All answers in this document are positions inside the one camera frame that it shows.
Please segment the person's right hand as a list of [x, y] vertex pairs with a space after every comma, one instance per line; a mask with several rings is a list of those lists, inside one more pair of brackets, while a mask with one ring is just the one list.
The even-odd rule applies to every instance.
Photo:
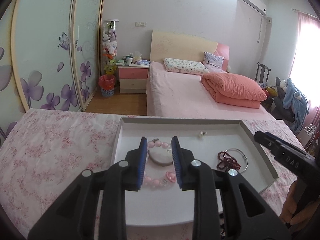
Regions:
[[279, 218], [292, 239], [319, 239], [319, 187], [294, 181]]

